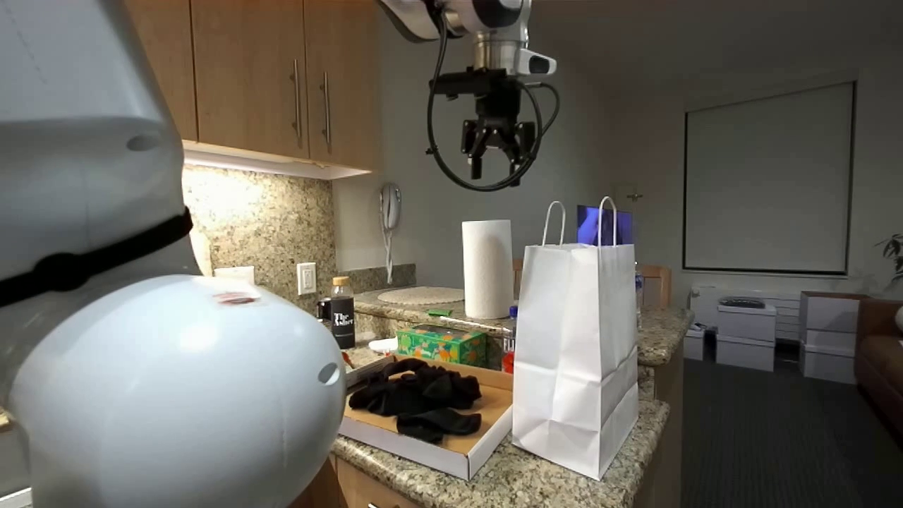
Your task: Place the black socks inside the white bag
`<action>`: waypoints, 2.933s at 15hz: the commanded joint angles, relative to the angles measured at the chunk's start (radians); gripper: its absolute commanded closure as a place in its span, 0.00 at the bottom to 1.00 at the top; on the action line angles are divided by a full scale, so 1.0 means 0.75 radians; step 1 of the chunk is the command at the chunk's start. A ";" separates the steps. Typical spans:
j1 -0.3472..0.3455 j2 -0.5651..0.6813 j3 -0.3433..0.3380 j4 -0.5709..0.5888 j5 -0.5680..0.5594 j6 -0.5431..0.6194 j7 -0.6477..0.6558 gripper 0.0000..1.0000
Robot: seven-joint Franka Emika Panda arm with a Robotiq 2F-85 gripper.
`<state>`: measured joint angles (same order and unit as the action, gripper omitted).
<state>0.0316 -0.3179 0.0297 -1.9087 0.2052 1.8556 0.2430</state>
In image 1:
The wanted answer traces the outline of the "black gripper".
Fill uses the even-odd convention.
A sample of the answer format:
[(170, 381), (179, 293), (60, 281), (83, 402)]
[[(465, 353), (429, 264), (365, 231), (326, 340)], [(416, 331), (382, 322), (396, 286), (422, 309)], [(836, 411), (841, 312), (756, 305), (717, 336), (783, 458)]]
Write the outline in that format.
[(519, 83), (505, 72), (470, 72), (464, 92), (478, 99), (478, 117), (464, 121), (472, 180), (484, 179), (485, 151), (501, 147), (511, 152), (509, 186), (519, 186), (532, 155), (532, 144), (519, 127)]

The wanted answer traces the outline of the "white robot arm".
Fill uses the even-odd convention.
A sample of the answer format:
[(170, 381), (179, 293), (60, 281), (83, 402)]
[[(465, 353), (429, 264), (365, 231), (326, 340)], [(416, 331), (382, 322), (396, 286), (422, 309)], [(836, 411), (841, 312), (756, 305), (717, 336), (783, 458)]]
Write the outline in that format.
[(333, 450), (317, 316), (199, 268), (123, 0), (0, 0), (4, 408), (34, 508), (290, 508)]

